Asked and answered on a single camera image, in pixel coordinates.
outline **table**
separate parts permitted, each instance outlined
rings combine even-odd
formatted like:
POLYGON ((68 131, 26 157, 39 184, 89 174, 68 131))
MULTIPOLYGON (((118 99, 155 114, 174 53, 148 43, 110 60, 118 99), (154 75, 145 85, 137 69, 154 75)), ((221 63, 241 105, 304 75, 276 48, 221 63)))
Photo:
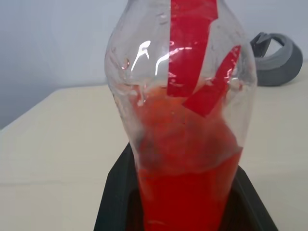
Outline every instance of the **table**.
MULTIPOLYGON (((240 162, 280 231, 308 227, 307 89, 257 89, 240 162)), ((0 132, 0 230, 93 230, 127 142, 107 86, 54 92, 0 132)))

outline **black base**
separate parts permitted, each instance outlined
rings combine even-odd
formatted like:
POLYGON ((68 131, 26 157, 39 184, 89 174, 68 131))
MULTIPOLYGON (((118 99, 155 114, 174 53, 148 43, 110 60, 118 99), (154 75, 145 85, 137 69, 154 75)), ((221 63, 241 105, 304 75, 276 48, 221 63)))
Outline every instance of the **black base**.
MULTIPOLYGON (((94 231, 143 231, 134 157, 128 144, 108 174, 94 231)), ((220 231, 278 231, 239 167, 220 231)))

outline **red strip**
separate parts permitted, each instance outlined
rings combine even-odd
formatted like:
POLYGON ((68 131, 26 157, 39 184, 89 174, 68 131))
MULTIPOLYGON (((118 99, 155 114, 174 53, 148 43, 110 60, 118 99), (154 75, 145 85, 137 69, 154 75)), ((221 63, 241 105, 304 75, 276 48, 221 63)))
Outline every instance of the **red strip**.
POLYGON ((239 58, 241 46, 233 47, 222 61, 211 85, 204 85, 183 106, 206 117, 228 91, 228 81, 239 58))
POLYGON ((199 79, 217 0, 171 0, 167 94, 190 96, 199 79))

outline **clear plastic bottle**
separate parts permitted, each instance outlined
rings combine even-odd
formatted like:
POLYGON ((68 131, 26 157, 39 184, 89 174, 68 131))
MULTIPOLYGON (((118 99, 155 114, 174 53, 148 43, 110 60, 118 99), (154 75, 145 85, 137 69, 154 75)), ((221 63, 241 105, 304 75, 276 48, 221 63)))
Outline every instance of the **clear plastic bottle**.
POLYGON ((223 0, 129 0, 105 72, 132 146, 146 231, 217 231, 257 86, 223 0))

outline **white wall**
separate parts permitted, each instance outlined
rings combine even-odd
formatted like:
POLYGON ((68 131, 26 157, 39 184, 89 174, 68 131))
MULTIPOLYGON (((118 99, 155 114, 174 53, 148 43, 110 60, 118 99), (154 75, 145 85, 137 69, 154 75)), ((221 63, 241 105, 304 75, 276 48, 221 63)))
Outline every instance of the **white wall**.
MULTIPOLYGON (((0 128, 59 87, 105 83, 104 51, 127 0, 0 0, 0 128)), ((249 38, 293 38, 308 58, 308 1, 226 0, 249 38)))

